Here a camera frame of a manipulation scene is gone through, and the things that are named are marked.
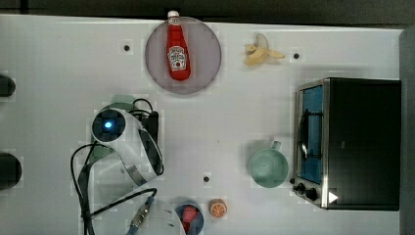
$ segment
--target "black knob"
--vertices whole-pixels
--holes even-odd
[[[305,197],[307,197],[311,201],[315,201],[317,199],[317,191],[315,190],[315,188],[305,190]]]
[[[0,97],[9,97],[15,90],[16,83],[10,77],[0,74]]]
[[[305,186],[302,183],[299,183],[299,185],[294,186],[293,189],[297,192],[299,192],[299,194],[304,194],[305,191]]]

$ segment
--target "connector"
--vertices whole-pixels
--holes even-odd
[[[141,206],[141,208],[138,210],[138,212],[135,214],[131,221],[131,226],[135,226],[138,228],[140,224],[144,222],[144,219],[146,218],[147,214],[150,212],[150,206],[152,205],[154,201],[154,197],[149,197],[147,199],[147,202]]]

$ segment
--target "oven window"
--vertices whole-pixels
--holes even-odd
[[[321,183],[321,137],[323,114],[323,86],[316,86],[303,91],[302,115],[307,115],[303,127],[306,137],[306,151],[299,155],[299,177],[314,183]]]

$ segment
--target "green mug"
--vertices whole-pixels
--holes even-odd
[[[280,148],[281,142],[274,141],[270,149],[261,150],[251,158],[251,176],[262,187],[277,187],[287,178],[288,163]]]

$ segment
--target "tabletop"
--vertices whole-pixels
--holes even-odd
[[[153,82],[144,61],[159,24],[0,16],[0,72],[17,84],[15,95],[0,100],[0,149],[23,163],[19,184],[0,191],[0,234],[82,234],[70,155],[90,141],[99,110],[132,97],[148,99],[161,115],[165,172],[144,188],[158,188],[157,198],[173,206],[196,201],[203,234],[398,234],[398,211],[320,210],[288,181],[297,87],[329,76],[398,79],[401,30],[207,23],[221,45],[219,73],[205,90],[178,95]],[[244,46],[257,33],[286,58],[246,67]],[[290,171],[285,183],[266,189],[251,179],[248,162],[274,139]],[[224,218],[208,214],[214,198],[227,203]],[[139,204],[99,215],[97,234],[124,234]]]

